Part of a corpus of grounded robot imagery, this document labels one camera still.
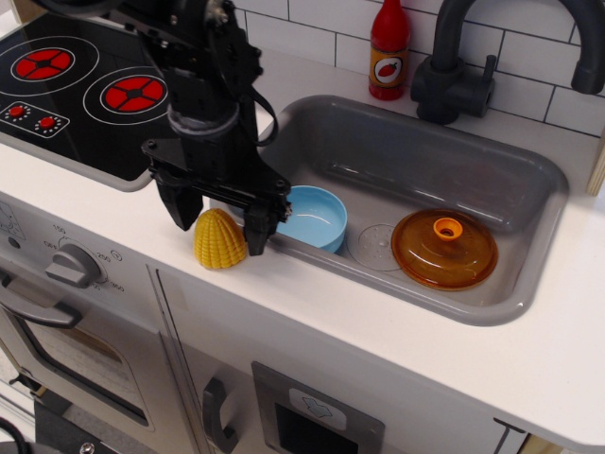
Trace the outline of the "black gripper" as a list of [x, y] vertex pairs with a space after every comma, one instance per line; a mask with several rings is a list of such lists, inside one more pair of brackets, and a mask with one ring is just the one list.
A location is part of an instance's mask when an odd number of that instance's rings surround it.
[[175, 224], [188, 231], [203, 208], [202, 197], [244, 211], [244, 237], [250, 256], [262, 255], [278, 220], [290, 214], [289, 181], [266, 164], [240, 130], [197, 141], [181, 136], [148, 139], [149, 158], [164, 207]]

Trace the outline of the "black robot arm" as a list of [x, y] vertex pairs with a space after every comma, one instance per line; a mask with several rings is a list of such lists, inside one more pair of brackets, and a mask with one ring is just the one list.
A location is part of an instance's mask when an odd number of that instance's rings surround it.
[[261, 50], [239, 27], [231, 1], [42, 1], [73, 18], [103, 17], [137, 33], [167, 85], [174, 139], [142, 145], [152, 178], [174, 222], [188, 230], [204, 197], [242, 209], [250, 255], [263, 253], [291, 213], [291, 184], [266, 164], [255, 108], [274, 110], [254, 88]]

